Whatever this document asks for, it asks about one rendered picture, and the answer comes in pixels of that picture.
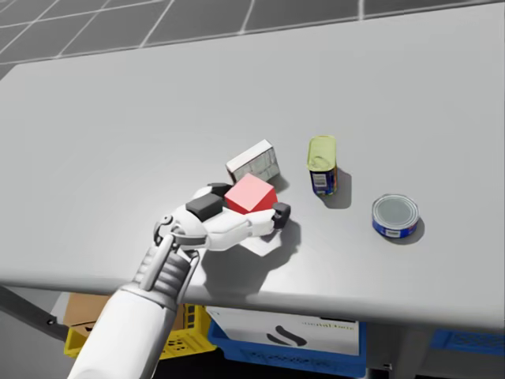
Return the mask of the blue box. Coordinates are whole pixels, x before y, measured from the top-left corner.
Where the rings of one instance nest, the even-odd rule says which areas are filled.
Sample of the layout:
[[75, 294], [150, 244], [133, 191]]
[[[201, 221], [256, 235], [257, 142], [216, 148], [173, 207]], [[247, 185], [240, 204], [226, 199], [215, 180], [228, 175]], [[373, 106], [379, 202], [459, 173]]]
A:
[[361, 324], [361, 352], [358, 356], [231, 340], [214, 321], [211, 321], [208, 339], [229, 360], [363, 378], [367, 366], [367, 324], [358, 322]]

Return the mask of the white box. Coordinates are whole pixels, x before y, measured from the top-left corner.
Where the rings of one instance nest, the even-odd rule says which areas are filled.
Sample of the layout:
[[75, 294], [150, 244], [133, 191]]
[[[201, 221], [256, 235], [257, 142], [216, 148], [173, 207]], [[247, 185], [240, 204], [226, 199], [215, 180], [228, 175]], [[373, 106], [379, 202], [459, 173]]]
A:
[[357, 321], [217, 306], [206, 311], [231, 340], [351, 356], [361, 352]]

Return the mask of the brown box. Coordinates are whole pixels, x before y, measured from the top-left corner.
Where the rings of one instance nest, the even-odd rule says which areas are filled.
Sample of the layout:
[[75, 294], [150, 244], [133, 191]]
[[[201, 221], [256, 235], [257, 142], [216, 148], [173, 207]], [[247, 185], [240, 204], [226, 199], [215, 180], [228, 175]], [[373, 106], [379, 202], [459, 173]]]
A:
[[97, 324], [106, 320], [105, 325], [118, 324], [121, 330], [130, 330], [137, 325], [145, 327], [160, 319], [160, 316], [141, 315], [137, 308], [120, 306], [119, 310], [107, 305], [110, 296], [71, 293], [63, 322], [73, 331], [88, 336]]

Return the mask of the white and grey carton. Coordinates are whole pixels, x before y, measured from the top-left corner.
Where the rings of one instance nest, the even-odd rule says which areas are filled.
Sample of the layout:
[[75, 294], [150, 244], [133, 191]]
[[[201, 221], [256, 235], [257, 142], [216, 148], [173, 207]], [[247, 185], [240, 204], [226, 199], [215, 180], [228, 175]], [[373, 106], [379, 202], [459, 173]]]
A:
[[240, 181], [246, 174], [268, 182], [280, 174], [275, 149], [266, 139], [228, 161], [226, 170], [233, 182]]

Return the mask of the blue flat can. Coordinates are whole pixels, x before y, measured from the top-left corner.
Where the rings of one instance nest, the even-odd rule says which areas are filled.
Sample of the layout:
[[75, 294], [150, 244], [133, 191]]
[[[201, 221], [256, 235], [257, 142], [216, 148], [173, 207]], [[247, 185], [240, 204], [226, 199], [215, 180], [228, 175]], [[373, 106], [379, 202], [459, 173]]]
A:
[[385, 238], [412, 235], [420, 218], [417, 204], [401, 194], [384, 194], [372, 203], [372, 227]]

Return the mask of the yellow box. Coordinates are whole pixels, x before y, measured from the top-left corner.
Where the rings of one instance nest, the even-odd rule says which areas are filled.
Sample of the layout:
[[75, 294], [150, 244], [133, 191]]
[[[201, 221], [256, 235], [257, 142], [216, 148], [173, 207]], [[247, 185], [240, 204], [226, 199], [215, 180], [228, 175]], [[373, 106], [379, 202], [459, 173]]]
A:
[[[216, 346], [208, 340], [208, 330], [211, 318], [204, 306], [193, 304], [181, 305], [176, 321], [169, 338], [166, 341], [159, 359], [178, 358], [214, 351]], [[64, 354], [76, 358], [94, 322], [84, 325], [84, 329], [70, 328], [64, 346]]]

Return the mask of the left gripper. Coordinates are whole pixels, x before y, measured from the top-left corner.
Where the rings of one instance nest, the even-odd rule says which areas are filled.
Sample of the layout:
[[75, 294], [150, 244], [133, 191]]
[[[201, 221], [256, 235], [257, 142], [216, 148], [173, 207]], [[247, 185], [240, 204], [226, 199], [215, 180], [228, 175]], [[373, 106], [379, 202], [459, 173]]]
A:
[[223, 202], [231, 188], [225, 182], [209, 183], [172, 213], [172, 234], [182, 249], [224, 251], [248, 237], [270, 235], [286, 226], [291, 207], [282, 202], [246, 216], [226, 208]]

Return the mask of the pink cube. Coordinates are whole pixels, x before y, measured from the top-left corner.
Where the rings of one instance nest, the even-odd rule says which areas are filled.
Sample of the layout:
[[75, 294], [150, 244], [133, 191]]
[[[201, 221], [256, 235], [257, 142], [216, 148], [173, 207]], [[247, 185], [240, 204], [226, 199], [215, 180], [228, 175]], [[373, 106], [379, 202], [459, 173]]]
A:
[[275, 188], [252, 174], [246, 174], [224, 198], [229, 209], [241, 214], [271, 209], [278, 201]]

